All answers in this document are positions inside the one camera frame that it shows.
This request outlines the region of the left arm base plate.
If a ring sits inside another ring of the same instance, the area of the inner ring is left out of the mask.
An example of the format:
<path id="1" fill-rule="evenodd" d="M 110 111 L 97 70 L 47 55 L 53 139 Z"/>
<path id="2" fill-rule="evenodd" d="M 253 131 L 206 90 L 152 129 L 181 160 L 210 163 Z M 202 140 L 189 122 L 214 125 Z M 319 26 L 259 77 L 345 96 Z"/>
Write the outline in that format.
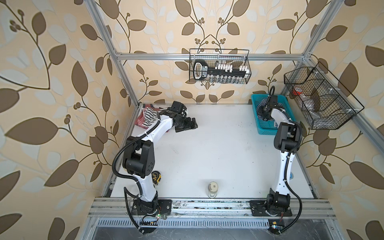
<path id="1" fill-rule="evenodd" d="M 172 210 L 172 200 L 154 198 L 151 202 L 141 199 L 135 199 L 133 203 L 133 212 L 135 215 L 169 215 Z"/>

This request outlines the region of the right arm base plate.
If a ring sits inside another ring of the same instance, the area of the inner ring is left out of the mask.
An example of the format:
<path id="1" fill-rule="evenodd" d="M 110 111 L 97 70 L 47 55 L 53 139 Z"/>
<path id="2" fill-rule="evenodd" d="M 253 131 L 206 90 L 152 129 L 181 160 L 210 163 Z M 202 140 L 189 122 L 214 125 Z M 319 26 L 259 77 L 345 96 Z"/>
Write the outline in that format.
<path id="1" fill-rule="evenodd" d="M 290 208 L 276 207 L 268 205 L 264 200 L 249 201 L 253 217 L 292 217 Z"/>

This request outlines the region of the black white striped tank top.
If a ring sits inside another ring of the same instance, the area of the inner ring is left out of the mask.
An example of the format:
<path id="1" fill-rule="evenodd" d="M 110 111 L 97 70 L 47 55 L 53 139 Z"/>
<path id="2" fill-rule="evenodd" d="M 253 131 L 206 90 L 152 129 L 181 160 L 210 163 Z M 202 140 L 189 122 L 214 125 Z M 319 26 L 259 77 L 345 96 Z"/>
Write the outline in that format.
<path id="1" fill-rule="evenodd" d="M 146 107 L 143 109 L 143 117 L 142 117 L 142 127 L 149 128 L 153 123 L 155 123 L 158 119 L 158 111 L 157 109 L 153 109 L 151 107 Z"/>

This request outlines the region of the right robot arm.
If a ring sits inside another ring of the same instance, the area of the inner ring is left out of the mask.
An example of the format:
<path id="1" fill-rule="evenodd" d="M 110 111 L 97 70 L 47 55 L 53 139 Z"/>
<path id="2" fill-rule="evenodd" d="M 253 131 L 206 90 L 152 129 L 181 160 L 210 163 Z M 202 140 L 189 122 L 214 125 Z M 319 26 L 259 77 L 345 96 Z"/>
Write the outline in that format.
<path id="1" fill-rule="evenodd" d="M 271 87 L 267 99 L 259 104 L 257 115 L 262 120 L 274 121 L 278 128 L 274 138 L 274 147 L 280 152 L 281 157 L 277 181 L 262 205 L 266 214 L 278 216 L 289 210 L 291 195 L 299 199 L 290 186 L 290 174 L 296 153 L 300 148 L 303 131 L 300 124 L 295 122 L 286 109 L 278 103 L 275 87 Z"/>

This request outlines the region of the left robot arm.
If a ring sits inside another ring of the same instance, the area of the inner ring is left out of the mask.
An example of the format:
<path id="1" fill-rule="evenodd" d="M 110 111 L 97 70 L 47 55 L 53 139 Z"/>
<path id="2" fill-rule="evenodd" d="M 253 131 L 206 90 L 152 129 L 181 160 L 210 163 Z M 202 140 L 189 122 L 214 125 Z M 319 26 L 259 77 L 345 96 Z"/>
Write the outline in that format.
<path id="1" fill-rule="evenodd" d="M 134 195 L 124 187 L 124 195 L 133 198 L 137 210 L 145 215 L 159 208 L 158 192 L 152 179 L 155 144 L 172 128 L 177 133 L 198 128 L 196 119 L 187 116 L 187 107 L 177 101 L 168 108 L 152 111 L 151 116 L 148 128 L 141 135 L 128 137 L 112 163 L 115 176 L 136 183 L 139 193 Z"/>

